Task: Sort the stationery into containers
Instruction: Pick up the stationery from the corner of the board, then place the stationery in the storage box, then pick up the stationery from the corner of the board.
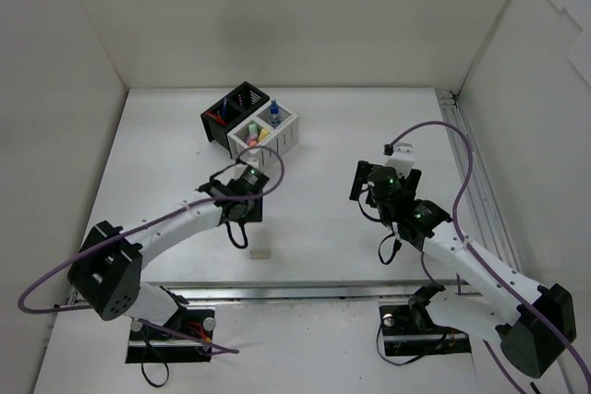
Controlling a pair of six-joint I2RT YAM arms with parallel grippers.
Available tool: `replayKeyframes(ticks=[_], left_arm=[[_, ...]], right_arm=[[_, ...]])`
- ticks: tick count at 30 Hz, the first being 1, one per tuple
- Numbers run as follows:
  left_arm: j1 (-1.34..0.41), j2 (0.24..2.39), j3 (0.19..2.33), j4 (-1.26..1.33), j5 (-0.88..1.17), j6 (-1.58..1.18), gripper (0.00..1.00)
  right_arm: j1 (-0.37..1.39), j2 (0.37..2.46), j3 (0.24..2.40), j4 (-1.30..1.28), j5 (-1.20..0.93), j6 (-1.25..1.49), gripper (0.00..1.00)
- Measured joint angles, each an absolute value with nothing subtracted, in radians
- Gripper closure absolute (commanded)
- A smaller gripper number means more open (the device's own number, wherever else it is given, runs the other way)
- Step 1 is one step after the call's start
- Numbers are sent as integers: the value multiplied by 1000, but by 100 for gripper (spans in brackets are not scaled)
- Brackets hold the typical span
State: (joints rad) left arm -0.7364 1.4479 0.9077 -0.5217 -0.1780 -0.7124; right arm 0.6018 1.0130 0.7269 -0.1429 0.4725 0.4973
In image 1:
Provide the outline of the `yellow highlighter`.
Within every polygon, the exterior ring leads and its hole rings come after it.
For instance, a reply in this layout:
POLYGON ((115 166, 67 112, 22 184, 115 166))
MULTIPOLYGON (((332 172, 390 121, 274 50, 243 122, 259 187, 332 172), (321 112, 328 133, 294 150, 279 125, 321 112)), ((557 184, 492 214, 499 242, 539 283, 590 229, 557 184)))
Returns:
POLYGON ((263 141, 269 134, 270 132, 266 128, 262 128, 259 132, 258 142, 263 141))

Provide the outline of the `blue ballpoint pen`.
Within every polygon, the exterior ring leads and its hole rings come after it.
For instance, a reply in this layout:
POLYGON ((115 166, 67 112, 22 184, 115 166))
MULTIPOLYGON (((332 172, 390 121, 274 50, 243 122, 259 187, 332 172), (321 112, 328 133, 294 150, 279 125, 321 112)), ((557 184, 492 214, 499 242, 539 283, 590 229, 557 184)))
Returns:
POLYGON ((221 113, 220 113, 220 116, 221 116, 222 120, 224 120, 224 121, 226 121, 227 103, 228 103, 228 98, 227 97, 224 97, 223 98, 222 108, 221 108, 221 113))

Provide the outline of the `red ballpoint pen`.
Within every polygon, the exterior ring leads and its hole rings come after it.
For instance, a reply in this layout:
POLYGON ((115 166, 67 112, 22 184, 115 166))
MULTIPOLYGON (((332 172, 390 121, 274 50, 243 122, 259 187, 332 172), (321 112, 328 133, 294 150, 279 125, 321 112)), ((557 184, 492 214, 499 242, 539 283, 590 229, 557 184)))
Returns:
POLYGON ((222 117, 214 112, 208 111, 206 112, 206 115, 212 119, 214 122, 216 122, 218 125, 222 125, 222 126, 226 126, 227 123, 222 119, 222 117))

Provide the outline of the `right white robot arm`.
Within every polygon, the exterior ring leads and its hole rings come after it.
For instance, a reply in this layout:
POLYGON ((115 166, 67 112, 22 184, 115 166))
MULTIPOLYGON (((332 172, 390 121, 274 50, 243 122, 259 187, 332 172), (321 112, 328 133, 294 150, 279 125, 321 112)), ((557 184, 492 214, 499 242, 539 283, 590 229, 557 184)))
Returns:
POLYGON ((391 230, 394 247, 410 244, 472 285, 483 301, 466 300, 438 283, 410 298, 408 318, 420 331, 452 327, 490 341, 525 376, 541 378, 576 337, 571 294, 547 288, 493 256, 469 237, 460 238, 452 216, 416 198, 421 172, 402 176, 392 166, 359 161, 350 199, 366 199, 376 221, 391 230))

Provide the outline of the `purple highlighter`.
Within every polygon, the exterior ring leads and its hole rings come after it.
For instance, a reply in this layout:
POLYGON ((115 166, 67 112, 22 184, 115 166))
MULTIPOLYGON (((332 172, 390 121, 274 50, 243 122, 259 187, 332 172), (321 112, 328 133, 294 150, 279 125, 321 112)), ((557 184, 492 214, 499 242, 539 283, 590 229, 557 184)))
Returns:
POLYGON ((251 145, 256 145, 256 144, 258 143, 258 140, 259 140, 259 137, 258 137, 258 136, 254 136, 254 135, 252 135, 252 136, 249 136, 249 137, 247 138, 247 144, 248 144, 249 146, 251 146, 251 145))

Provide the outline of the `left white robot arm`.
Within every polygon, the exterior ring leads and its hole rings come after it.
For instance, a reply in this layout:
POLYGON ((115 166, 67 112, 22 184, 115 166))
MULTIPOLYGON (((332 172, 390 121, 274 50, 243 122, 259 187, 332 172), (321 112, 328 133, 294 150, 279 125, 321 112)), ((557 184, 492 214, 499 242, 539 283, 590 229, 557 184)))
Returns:
POLYGON ((142 271, 159 255, 195 234, 262 220, 262 200, 216 201, 192 206, 185 203, 167 221, 118 238, 121 226, 96 224, 81 252, 106 241, 101 250, 73 263, 68 281, 105 321, 120 316, 146 320, 162 337, 176 337, 184 328, 186 311, 181 298, 163 287, 143 281, 142 271))

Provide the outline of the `clear blue-capped spray bottle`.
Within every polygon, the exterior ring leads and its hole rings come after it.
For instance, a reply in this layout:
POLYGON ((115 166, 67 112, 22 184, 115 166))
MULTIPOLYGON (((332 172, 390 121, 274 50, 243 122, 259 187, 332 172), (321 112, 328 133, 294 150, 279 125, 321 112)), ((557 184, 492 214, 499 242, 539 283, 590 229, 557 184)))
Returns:
POLYGON ((280 107, 276 100, 271 100, 270 103, 269 124, 272 128, 277 128, 281 124, 280 107))

